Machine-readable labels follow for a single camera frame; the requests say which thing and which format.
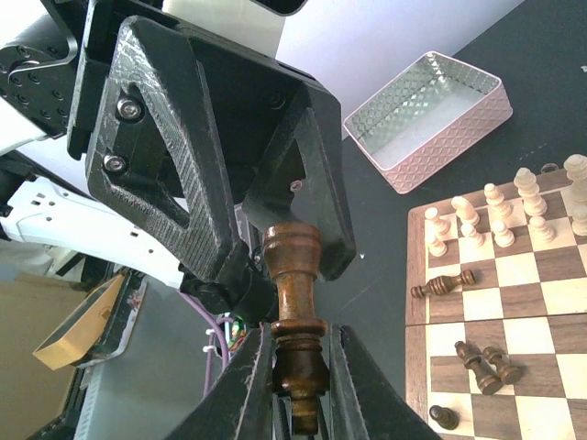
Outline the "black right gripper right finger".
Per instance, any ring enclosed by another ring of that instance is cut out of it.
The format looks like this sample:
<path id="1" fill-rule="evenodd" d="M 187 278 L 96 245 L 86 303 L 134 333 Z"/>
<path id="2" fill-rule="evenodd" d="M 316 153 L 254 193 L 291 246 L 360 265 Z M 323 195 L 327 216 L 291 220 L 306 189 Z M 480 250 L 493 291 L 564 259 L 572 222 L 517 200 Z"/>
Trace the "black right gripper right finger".
<path id="1" fill-rule="evenodd" d="M 438 439 L 394 390 L 348 325 L 329 334 L 330 435 L 333 439 Z"/>

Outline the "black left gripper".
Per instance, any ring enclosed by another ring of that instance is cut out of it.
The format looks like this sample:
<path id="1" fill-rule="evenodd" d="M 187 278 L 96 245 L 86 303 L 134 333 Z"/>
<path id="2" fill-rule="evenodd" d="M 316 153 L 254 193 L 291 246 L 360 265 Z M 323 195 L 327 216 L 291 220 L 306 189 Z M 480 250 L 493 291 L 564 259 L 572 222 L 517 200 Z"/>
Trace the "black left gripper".
<path id="1" fill-rule="evenodd" d="M 356 256 L 340 104 L 310 75 L 163 13 L 153 1 L 84 1 L 68 149 L 91 195 L 179 261 L 212 313 L 278 317 L 275 285 L 238 233 L 296 222 L 303 182 L 322 238 L 320 276 Z"/>

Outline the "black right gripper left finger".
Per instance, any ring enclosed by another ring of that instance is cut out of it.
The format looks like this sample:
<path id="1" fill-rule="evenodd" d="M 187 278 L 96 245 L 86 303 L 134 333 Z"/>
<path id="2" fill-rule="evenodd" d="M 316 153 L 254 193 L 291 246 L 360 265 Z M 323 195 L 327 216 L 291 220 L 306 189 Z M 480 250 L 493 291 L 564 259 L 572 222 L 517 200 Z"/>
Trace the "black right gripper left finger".
<path id="1" fill-rule="evenodd" d="M 271 330 L 248 332 L 202 402 L 168 440 L 250 440 L 272 436 Z"/>

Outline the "large brown chess piece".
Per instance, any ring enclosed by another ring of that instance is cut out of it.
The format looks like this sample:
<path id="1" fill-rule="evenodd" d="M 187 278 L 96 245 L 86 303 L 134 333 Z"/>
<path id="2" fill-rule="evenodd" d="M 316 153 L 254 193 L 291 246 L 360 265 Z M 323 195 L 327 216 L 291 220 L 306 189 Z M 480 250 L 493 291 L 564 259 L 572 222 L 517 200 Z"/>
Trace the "large brown chess piece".
<path id="1" fill-rule="evenodd" d="M 316 435 L 320 397 L 329 389 L 329 371 L 322 355 L 325 321 L 316 317 L 314 282 L 322 246 L 312 225 L 282 223 L 270 227 L 263 257 L 277 288 L 278 320 L 271 324 L 276 343 L 273 391 L 291 404 L 294 435 Z"/>

